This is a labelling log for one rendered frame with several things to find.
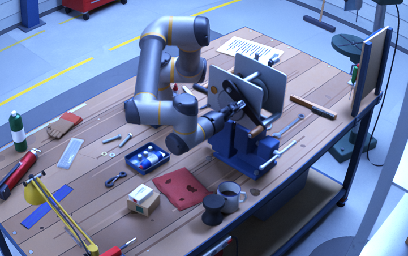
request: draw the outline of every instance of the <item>broom handle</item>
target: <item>broom handle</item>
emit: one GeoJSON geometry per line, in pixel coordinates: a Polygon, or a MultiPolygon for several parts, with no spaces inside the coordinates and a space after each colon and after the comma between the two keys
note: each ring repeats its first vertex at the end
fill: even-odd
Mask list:
{"type": "Polygon", "coordinates": [[[322,22],[322,14],[324,13],[324,4],[325,4],[325,0],[322,0],[321,16],[319,17],[319,22],[322,22]]]}

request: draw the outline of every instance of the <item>wooden tabletop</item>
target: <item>wooden tabletop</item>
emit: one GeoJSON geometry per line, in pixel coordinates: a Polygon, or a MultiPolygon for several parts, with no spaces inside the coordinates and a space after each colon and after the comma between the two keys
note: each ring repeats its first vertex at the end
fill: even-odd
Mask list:
{"type": "MultiPolygon", "coordinates": [[[[267,134],[281,130],[296,119],[299,113],[306,116],[284,133],[280,141],[280,149],[292,139],[297,141],[297,145],[289,149],[277,160],[278,164],[257,181],[213,157],[213,150],[207,142],[181,156],[171,155],[169,162],[145,176],[130,168],[124,161],[125,155],[147,142],[167,150],[165,138],[172,132],[172,127],[167,126],[154,129],[148,125],[126,123],[123,102],[133,97],[135,77],[87,100],[84,107],[74,112],[84,121],[61,139],[49,137],[45,129],[27,138],[29,148],[36,147],[42,152],[38,153],[38,160],[24,176],[24,180],[28,174],[45,170],[46,176],[41,180],[51,192],[57,191],[63,184],[71,186],[74,190],[61,201],[61,205],[91,236],[99,246],[100,253],[137,237],[134,245],[124,249],[123,253],[127,256],[187,254],[259,202],[353,120],[350,115],[350,86],[346,83],[350,79],[349,74],[249,28],[220,37],[212,41],[210,46],[202,48],[202,57],[207,59],[208,66],[216,65],[226,70],[234,66],[234,57],[216,52],[232,36],[285,51],[281,62],[274,67],[287,75],[284,112],[267,134]],[[290,101],[291,94],[337,112],[337,119],[331,121],[311,113],[308,108],[290,101]],[[128,133],[134,137],[122,148],[118,147],[118,142],[101,143],[103,139],[117,134],[125,137],[128,133]],[[71,168],[59,169],[56,164],[71,138],[84,139],[84,144],[71,168]],[[116,157],[102,156],[103,151],[114,152],[116,157]],[[159,207],[150,217],[127,209],[126,199],[134,188],[144,183],[159,193],[152,179],[182,167],[186,167],[210,191],[216,191],[222,181],[235,181],[241,185],[242,191],[248,192],[255,188],[260,190],[260,195],[255,197],[248,193],[248,199],[240,204],[240,209],[225,215],[223,223],[216,227],[206,226],[201,221],[204,212],[201,204],[178,211],[163,194],[159,207]],[[127,177],[118,180],[113,187],[106,188],[104,182],[120,171],[125,171],[127,177]]],[[[194,95],[199,106],[207,103],[204,94],[194,91],[194,95]]],[[[362,101],[360,111],[375,97],[374,93],[370,93],[362,101]]],[[[199,115],[208,111],[208,108],[200,110],[199,115]]],[[[24,154],[16,152],[13,147],[0,152],[0,180],[24,154]]],[[[29,250],[33,250],[33,255],[47,256],[84,253],[65,232],[63,223],[53,211],[30,230],[23,227],[20,224],[22,220],[36,208],[24,200],[21,184],[12,190],[7,201],[0,199],[0,223],[27,255],[29,250]]]]}

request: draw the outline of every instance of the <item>bolt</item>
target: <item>bolt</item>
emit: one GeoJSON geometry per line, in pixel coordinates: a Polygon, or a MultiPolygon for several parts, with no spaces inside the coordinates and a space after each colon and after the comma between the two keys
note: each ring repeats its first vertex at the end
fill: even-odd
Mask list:
{"type": "Polygon", "coordinates": [[[111,142],[112,140],[121,139],[121,138],[122,138],[122,134],[118,134],[118,135],[115,136],[115,137],[112,137],[112,138],[110,138],[110,139],[103,140],[102,143],[103,143],[103,144],[106,144],[107,142],[111,142]]]}
{"type": "Polygon", "coordinates": [[[118,145],[119,148],[123,147],[123,145],[132,138],[132,134],[128,133],[128,136],[126,136],[126,138],[122,141],[122,143],[120,143],[120,145],[118,145]]]}

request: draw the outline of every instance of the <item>red tool cabinet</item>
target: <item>red tool cabinet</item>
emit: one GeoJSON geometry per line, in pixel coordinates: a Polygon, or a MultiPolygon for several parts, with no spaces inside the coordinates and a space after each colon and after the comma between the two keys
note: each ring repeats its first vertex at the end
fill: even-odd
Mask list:
{"type": "MultiPolygon", "coordinates": [[[[84,20],[88,20],[90,18],[89,11],[112,1],[114,0],[63,0],[62,4],[67,14],[70,13],[71,10],[76,10],[82,12],[84,20]]],[[[120,2],[125,4],[128,0],[121,0],[120,2]]]]}

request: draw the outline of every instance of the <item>blue floor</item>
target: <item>blue floor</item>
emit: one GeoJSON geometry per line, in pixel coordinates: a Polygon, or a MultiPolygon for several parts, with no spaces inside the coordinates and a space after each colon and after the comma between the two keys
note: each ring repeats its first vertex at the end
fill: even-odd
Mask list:
{"type": "MultiPolygon", "coordinates": [[[[41,18],[47,22],[45,26],[28,33],[19,29],[5,33],[0,36],[0,50],[38,32],[45,31],[0,52],[0,103],[81,61],[88,58],[93,59],[1,105],[0,133],[9,135],[9,131],[5,131],[6,128],[1,126],[6,125],[8,115],[12,110],[15,109],[20,114],[28,113],[32,109],[41,109],[38,106],[50,102],[55,97],[64,97],[67,95],[65,92],[68,94],[70,92],[82,93],[81,88],[86,81],[98,78],[100,74],[135,59],[140,52],[138,40],[112,51],[109,49],[140,35],[152,20],[163,15],[192,15],[225,2],[227,0],[206,1],[205,3],[174,0],[166,4],[159,0],[128,0],[126,5],[113,2],[91,12],[90,19],[87,21],[78,17],[63,24],[60,23],[77,16],[78,13],[66,14],[64,9],[61,9],[41,18]]],[[[314,0],[302,2],[309,5],[319,4],[319,8],[321,4],[320,1],[314,0]]],[[[359,13],[362,18],[359,17],[357,23],[368,30],[371,22],[369,20],[373,18],[369,4],[373,3],[364,3],[362,8],[364,11],[359,13]]],[[[341,3],[337,1],[330,1],[328,4],[326,2],[326,11],[341,16],[341,6],[338,5],[341,3]]],[[[403,19],[408,19],[408,5],[401,6],[400,11],[405,12],[403,15],[400,13],[403,19]]],[[[347,16],[353,15],[352,12],[347,12],[347,14],[349,14],[347,16]]],[[[324,16],[324,22],[337,28],[336,33],[330,33],[304,22],[304,15],[319,17],[318,13],[287,0],[241,0],[203,14],[209,18],[211,30],[216,33],[225,35],[242,27],[249,27],[349,72],[351,62],[347,57],[333,50],[330,45],[331,38],[336,33],[347,33],[362,38],[365,38],[366,34],[354,26],[344,25],[324,16]]],[[[404,34],[401,43],[402,47],[408,49],[407,33],[404,34]]],[[[388,68],[392,54],[393,48],[390,49],[388,68]]],[[[387,76],[388,72],[384,77],[383,90],[385,90],[387,76]]],[[[385,159],[400,112],[407,80],[408,54],[397,51],[384,109],[375,132],[378,145],[370,152],[370,159],[374,163],[382,163],[385,159]]],[[[115,85],[105,84],[105,81],[101,83],[102,87],[108,88],[115,85]]],[[[375,108],[376,116],[378,112],[379,105],[375,108]]],[[[53,117],[45,114],[43,117],[45,120],[42,123],[53,117]]],[[[375,120],[376,118],[373,117],[370,132],[375,120]]],[[[327,153],[314,167],[342,182],[348,164],[348,161],[339,164],[327,153]]],[[[287,255],[309,255],[325,241],[337,237],[354,236],[368,206],[380,171],[381,168],[371,165],[366,154],[363,154],[346,206],[332,209],[287,255]]],[[[403,194],[404,192],[396,187],[390,189],[375,229],[370,236],[384,222],[403,194]]]]}

